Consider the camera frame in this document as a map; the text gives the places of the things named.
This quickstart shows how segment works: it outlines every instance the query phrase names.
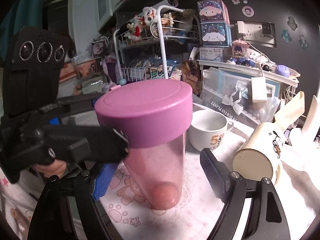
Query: mug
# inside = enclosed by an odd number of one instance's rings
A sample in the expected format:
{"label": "mug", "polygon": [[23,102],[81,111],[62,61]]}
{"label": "mug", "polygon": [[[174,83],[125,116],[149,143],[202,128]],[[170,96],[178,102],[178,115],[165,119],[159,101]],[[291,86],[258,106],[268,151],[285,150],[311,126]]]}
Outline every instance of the mug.
{"label": "mug", "polygon": [[192,122],[188,129],[192,146],[201,152],[204,148],[216,149],[223,137],[233,128],[234,123],[214,110],[199,110],[193,112]]}
{"label": "mug", "polygon": [[233,170],[246,179],[279,181],[282,170],[280,160],[285,142],[284,133],[275,123],[263,122],[233,156]]}

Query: pink lid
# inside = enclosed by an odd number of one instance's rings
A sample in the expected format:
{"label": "pink lid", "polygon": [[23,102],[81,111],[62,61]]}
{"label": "pink lid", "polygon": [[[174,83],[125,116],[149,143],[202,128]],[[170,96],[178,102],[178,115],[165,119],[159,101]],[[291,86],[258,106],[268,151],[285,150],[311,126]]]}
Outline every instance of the pink lid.
{"label": "pink lid", "polygon": [[94,109],[100,125],[123,131],[131,148],[153,147],[190,126],[192,88],[170,79],[139,81],[103,95]]}

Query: curtain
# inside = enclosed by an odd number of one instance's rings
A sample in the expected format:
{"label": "curtain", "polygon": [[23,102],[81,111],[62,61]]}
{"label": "curtain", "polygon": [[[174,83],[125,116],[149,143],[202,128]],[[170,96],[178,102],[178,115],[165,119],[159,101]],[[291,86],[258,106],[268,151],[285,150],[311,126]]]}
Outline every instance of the curtain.
{"label": "curtain", "polygon": [[0,25],[0,56],[5,60],[11,38],[25,25],[42,29],[43,0],[17,0]]}

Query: black wall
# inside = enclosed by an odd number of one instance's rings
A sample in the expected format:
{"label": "black wall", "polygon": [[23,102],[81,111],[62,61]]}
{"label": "black wall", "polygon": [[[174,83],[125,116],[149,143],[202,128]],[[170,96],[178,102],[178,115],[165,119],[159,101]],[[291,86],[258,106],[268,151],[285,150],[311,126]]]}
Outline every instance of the black wall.
{"label": "black wall", "polygon": [[[160,0],[131,0],[124,6],[124,11],[141,10]],[[179,0],[179,8],[197,9],[196,2],[201,0]],[[305,0],[247,0],[248,3],[234,5],[231,0],[223,0],[228,8],[230,21],[271,22],[275,24],[277,48],[257,45],[257,49],[265,53],[277,64],[287,65],[301,74],[298,91],[305,92],[306,111],[308,111],[312,95],[317,93],[320,80],[320,33],[318,19]],[[242,7],[248,5],[254,10],[253,17],[246,17]],[[288,17],[292,16],[298,25],[293,31],[288,25]],[[288,44],[281,37],[282,30],[289,30],[292,41]],[[299,35],[304,35],[309,47],[303,50],[299,44]]]}

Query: translucent pink cup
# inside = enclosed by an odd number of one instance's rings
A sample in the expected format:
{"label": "translucent pink cup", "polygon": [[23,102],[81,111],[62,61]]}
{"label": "translucent pink cup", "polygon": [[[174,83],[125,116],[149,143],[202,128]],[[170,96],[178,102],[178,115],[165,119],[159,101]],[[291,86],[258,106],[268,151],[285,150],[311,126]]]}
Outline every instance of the translucent pink cup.
{"label": "translucent pink cup", "polygon": [[128,136],[124,164],[150,206],[174,207],[181,198],[192,88],[177,80],[136,82],[103,95],[95,111],[100,125]]}

